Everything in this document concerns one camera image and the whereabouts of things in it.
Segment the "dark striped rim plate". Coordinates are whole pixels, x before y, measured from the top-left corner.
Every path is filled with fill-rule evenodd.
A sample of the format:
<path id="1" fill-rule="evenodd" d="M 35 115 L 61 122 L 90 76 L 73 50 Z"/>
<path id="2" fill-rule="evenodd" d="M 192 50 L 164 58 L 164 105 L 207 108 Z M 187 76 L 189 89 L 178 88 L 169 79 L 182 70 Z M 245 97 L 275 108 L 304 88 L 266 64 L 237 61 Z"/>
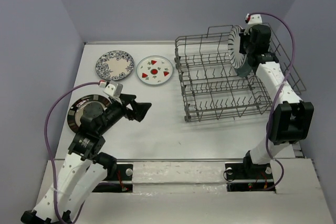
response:
<path id="1" fill-rule="evenodd" d="M 84 108 L 91 103 L 99 103 L 105 110 L 110 104 L 110 100 L 98 94 L 86 95 L 78 99 L 69 109 L 67 114 L 67 124 L 69 128 L 77 133 L 80 127 L 80 118 L 83 115 Z"/>

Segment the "teal ceramic plate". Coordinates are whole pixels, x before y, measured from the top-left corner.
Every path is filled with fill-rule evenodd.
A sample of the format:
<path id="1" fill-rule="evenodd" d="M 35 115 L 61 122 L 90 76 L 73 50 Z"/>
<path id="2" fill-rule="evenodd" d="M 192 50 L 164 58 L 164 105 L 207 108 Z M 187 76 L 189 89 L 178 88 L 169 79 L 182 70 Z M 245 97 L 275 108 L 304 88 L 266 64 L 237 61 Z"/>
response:
<path id="1" fill-rule="evenodd" d="M 247 77 L 252 71 L 252 66 L 250 65 L 252 58 L 255 56 L 254 53 L 241 54 L 239 51 L 233 53 L 232 66 L 239 77 Z"/>

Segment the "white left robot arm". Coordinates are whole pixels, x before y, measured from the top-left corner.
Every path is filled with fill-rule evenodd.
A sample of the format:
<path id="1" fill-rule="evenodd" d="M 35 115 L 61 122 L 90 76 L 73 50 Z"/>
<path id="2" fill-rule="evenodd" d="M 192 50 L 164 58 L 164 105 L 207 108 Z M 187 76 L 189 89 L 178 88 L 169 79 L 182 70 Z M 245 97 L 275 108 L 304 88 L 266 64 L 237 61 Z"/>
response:
<path id="1" fill-rule="evenodd" d="M 91 192 L 104 179 L 116 174 L 116 158 L 101 151 L 106 142 L 103 134 L 122 118 L 141 122 L 152 106 L 135 99 L 135 95 L 122 94 L 107 105 L 91 101 L 80 110 L 80 125 L 59 173 L 42 200 L 33 210 L 23 213 L 22 223 L 77 221 Z"/>

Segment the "watermelon pattern plate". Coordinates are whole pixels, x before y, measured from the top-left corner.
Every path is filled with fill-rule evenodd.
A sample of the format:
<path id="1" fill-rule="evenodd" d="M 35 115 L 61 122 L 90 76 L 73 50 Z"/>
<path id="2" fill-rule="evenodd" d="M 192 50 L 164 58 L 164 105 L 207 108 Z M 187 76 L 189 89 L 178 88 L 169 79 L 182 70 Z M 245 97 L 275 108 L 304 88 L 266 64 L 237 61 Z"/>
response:
<path id="1" fill-rule="evenodd" d="M 163 56 L 148 56 L 138 63 L 136 75 L 146 85 L 163 85 L 172 77 L 173 65 Z"/>

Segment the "blue floral plate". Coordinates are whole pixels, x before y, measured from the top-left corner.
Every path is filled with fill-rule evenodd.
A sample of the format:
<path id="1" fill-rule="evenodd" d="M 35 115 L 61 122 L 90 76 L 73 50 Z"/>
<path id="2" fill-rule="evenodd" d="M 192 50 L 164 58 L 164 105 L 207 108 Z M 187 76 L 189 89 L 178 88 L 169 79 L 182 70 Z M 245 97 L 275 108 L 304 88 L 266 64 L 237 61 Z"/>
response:
<path id="1" fill-rule="evenodd" d="M 134 69 L 133 57 L 125 51 L 106 52 L 96 62 L 96 74 L 105 81 L 119 81 L 126 78 Z"/>

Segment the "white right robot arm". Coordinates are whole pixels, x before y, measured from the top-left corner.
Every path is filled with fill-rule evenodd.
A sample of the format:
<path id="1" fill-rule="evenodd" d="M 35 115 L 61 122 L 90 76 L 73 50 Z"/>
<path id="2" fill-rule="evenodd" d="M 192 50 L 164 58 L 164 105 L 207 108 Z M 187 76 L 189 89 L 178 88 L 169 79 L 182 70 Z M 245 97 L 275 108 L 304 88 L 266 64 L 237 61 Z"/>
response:
<path id="1" fill-rule="evenodd" d="M 266 125 L 266 136 L 244 157 L 241 171 L 248 178 L 260 173 L 284 148 L 304 140 L 309 132 L 314 107 L 304 102 L 292 89 L 277 56 L 270 52 L 271 29 L 263 24 L 252 25 L 240 37 L 240 52 L 266 88 L 272 100 Z"/>

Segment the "blue striped white plate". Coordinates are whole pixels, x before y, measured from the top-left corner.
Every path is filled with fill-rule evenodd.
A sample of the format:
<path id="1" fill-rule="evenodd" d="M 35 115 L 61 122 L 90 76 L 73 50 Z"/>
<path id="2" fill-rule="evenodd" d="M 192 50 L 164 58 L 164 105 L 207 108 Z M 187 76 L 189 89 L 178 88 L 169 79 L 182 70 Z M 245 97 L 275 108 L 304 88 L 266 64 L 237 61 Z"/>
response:
<path id="1" fill-rule="evenodd" d="M 235 69 L 239 69 L 245 62 L 245 55 L 240 53 L 240 36 L 239 33 L 241 32 L 241 27 L 238 25 L 235 25 L 232 27 L 232 29 L 229 32 L 228 36 L 228 54 L 229 54 L 229 60 L 231 65 Z"/>

